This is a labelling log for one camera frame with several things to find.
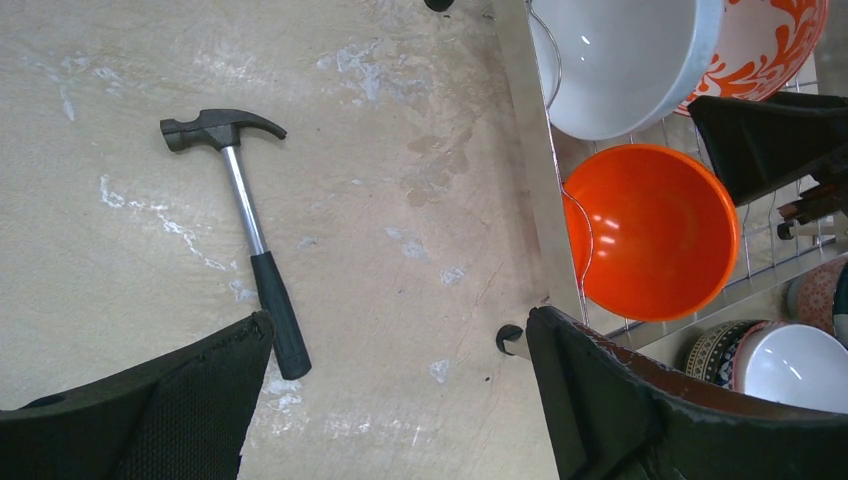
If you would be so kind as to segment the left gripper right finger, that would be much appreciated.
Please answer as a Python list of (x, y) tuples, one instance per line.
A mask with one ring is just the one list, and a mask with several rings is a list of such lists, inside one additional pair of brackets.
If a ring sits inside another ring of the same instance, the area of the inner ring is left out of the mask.
[(525, 335), (563, 479), (843, 479), (847, 418), (746, 396), (621, 347), (558, 309)]

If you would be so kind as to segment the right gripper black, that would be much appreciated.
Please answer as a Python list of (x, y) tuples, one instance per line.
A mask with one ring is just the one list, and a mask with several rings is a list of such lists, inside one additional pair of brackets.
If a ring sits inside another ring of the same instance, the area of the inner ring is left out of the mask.
[(784, 204), (781, 240), (847, 214), (847, 99), (781, 91), (765, 101), (701, 96), (688, 106), (713, 171), (742, 206), (810, 175), (817, 185)]

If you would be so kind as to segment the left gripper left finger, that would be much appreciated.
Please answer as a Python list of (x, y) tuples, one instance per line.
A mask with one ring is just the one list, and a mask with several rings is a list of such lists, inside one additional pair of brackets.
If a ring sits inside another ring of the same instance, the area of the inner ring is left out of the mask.
[(268, 313), (1, 413), (4, 479), (235, 479), (271, 356)]

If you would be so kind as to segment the orange white floral bowl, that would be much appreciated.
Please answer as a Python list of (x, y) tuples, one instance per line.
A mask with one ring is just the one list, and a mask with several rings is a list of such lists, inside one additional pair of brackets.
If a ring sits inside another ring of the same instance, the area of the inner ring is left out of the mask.
[(687, 116), (699, 96), (762, 101), (812, 55), (829, 13), (827, 0), (728, 0), (711, 63), (676, 109)]

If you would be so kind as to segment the stainless steel dish rack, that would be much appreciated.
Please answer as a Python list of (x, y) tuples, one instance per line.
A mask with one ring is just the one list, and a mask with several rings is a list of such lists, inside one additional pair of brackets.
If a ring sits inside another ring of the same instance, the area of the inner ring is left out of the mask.
[(767, 296), (778, 288), (827, 262), (846, 257), (846, 236), (825, 233), (828, 224), (821, 221), (812, 246), (796, 245), (784, 256), (772, 253), (769, 265), (747, 268), (715, 300), (680, 320), (639, 323), (590, 307), (574, 269), (561, 180), (597, 147), (559, 133), (549, 125), (542, 106), (529, 7), (522, 1), (487, 1), (482, 15), (495, 26), (509, 82), (520, 140), (519, 157), (525, 167), (547, 288), (545, 304), (583, 321), (621, 346), (681, 367), (685, 349), (703, 331), (734, 314), (765, 312)]

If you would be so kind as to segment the white bowl brown outside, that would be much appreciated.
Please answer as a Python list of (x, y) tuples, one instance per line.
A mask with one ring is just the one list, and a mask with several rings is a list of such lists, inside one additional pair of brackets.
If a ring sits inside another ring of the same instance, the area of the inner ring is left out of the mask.
[(785, 306), (792, 322), (816, 327), (847, 346), (847, 257), (792, 280)]

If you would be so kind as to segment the white bowl red patterned outside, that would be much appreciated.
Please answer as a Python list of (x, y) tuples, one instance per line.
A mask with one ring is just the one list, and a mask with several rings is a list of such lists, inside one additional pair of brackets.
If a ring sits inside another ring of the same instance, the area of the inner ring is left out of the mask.
[(737, 320), (716, 325), (689, 349), (684, 372), (763, 400), (847, 412), (847, 348), (804, 324)]

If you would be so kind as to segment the black hammer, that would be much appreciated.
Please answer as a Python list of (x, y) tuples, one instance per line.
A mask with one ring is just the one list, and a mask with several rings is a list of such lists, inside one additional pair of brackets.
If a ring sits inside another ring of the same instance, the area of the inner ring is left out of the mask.
[(220, 153), (227, 166), (230, 184), (251, 249), (251, 267), (261, 307), (271, 315), (276, 336), (274, 353), (285, 380), (298, 380), (312, 369), (293, 303), (268, 249), (245, 169), (241, 162), (241, 132), (257, 129), (279, 140), (287, 131), (276, 123), (238, 109), (204, 109), (191, 121), (163, 119), (159, 122), (163, 139), (172, 152), (208, 146)]

